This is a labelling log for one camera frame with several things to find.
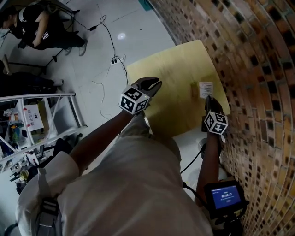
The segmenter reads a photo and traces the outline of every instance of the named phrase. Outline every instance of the person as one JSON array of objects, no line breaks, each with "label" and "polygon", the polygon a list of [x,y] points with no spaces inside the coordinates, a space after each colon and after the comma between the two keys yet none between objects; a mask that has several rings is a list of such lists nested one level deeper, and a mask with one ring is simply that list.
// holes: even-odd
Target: person
[{"label": "person", "polygon": [[[117,135],[102,162],[83,175]],[[196,190],[205,202],[203,187],[218,182],[217,143],[218,136],[208,133],[209,148]],[[51,195],[59,204],[62,235],[212,236],[200,202],[183,190],[180,160],[172,139],[150,134],[142,113],[132,116],[123,110],[82,139],[69,155],[60,152],[45,167]],[[18,200],[22,235],[32,233],[38,195],[34,177]]]},{"label": "person", "polygon": [[64,29],[58,13],[49,14],[42,4],[34,4],[17,11],[11,6],[0,13],[0,26],[10,29],[18,39],[35,49],[62,48],[65,54],[72,47],[79,48],[79,56],[83,56],[87,40]]},{"label": "person", "polygon": [[51,94],[57,87],[63,85],[63,80],[53,81],[35,76],[28,72],[12,73],[7,56],[0,60],[0,97],[25,94]]}]

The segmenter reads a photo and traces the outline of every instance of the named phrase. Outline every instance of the person sitting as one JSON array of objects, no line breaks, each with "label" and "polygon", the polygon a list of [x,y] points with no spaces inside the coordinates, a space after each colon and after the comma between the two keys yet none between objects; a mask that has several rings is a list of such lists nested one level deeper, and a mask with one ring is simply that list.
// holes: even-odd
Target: person sitting
[{"label": "person sitting", "polygon": [[25,94],[53,94],[63,80],[53,81],[28,72],[12,73],[6,55],[0,60],[0,97]]},{"label": "person sitting", "polygon": [[0,27],[10,29],[15,37],[38,50],[62,48],[68,55],[72,47],[78,47],[79,56],[86,51],[87,40],[66,31],[58,14],[49,14],[40,3],[20,11],[14,6],[5,9],[0,13]]}]

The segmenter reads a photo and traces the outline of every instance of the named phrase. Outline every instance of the white shirt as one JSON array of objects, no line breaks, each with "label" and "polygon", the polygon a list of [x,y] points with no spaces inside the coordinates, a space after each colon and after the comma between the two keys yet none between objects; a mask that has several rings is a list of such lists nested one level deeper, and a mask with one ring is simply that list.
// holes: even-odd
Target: white shirt
[{"label": "white shirt", "polygon": [[[47,166],[58,196],[64,236],[211,236],[201,209],[182,188],[177,157],[142,137],[121,138],[90,173],[59,153]],[[40,198],[37,177],[21,193],[16,212],[22,235],[30,235]]]}]

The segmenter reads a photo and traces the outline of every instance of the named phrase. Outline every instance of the fiducial marker cube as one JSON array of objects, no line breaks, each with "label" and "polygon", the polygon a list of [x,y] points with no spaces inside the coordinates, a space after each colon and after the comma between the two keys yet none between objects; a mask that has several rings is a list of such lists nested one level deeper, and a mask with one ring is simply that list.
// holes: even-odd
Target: fiducial marker cube
[{"label": "fiducial marker cube", "polygon": [[209,112],[204,122],[209,132],[218,135],[222,135],[228,126],[227,117],[215,112]]},{"label": "fiducial marker cube", "polygon": [[127,86],[121,94],[120,108],[132,115],[146,109],[150,97],[132,86]]}]

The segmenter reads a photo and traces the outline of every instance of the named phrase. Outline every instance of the paper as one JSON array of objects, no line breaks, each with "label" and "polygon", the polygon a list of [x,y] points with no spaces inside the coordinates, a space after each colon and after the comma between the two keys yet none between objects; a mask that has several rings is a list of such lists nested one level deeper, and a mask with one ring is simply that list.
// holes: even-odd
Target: paper
[{"label": "paper", "polygon": [[212,82],[199,82],[200,86],[200,98],[206,98],[213,94],[213,83]]},{"label": "paper", "polygon": [[44,128],[41,116],[39,113],[38,105],[27,105],[24,106],[24,114],[26,125],[29,131],[34,131]]}]

